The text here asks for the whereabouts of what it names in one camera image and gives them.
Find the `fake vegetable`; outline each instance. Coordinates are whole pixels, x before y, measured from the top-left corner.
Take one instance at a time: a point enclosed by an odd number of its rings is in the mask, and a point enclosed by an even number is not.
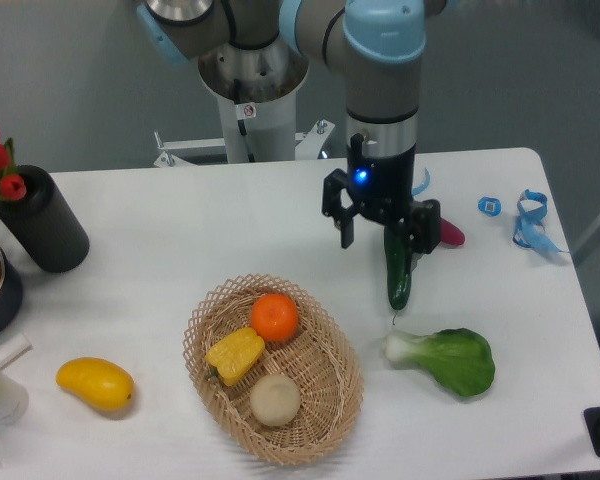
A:
[[[446,243],[452,247],[461,247],[464,245],[464,233],[458,227],[456,227],[453,223],[445,220],[444,218],[440,219],[440,229],[441,229],[441,238],[440,242]]]
[[[98,410],[118,410],[133,396],[131,375],[102,358],[83,357],[65,363],[56,374],[56,383]]]
[[[496,370],[489,343],[466,328],[426,336],[394,330],[385,337],[382,350],[392,363],[417,363],[461,397],[487,391]]]
[[[411,255],[409,248],[388,227],[384,227],[384,254],[389,304],[399,311],[407,306],[411,293]]]
[[[258,361],[263,351],[262,337],[253,328],[244,327],[213,345],[204,358],[216,368],[222,383],[231,387]]]
[[[300,389],[296,382],[279,373],[258,380],[249,396],[251,413],[268,427],[289,423],[300,410],[300,404]]]
[[[251,326],[267,342],[287,340],[298,328],[296,305],[281,293],[263,295],[251,309]]]

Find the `orange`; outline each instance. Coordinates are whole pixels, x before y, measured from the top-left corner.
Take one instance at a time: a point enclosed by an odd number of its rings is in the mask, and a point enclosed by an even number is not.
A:
[[[268,342],[287,340],[298,328],[295,303],[281,293],[268,293],[253,304],[251,327]]]

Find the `black cylinder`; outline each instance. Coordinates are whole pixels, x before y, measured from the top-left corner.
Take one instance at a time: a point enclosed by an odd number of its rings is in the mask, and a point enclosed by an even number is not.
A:
[[[18,167],[27,193],[18,201],[0,201],[0,220],[43,270],[71,270],[89,252],[89,237],[51,175],[33,165]]]

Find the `mango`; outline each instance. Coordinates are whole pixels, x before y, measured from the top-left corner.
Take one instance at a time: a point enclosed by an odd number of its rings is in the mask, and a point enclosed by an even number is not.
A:
[[[133,398],[131,375],[102,358],[70,360],[58,370],[56,383],[96,410],[119,410]]]

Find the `yellow bell pepper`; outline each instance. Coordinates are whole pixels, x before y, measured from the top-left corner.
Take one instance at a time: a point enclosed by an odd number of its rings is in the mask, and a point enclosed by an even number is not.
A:
[[[264,340],[251,327],[244,327],[227,335],[213,345],[205,355],[215,367],[220,380],[231,387],[249,371],[264,352]]]

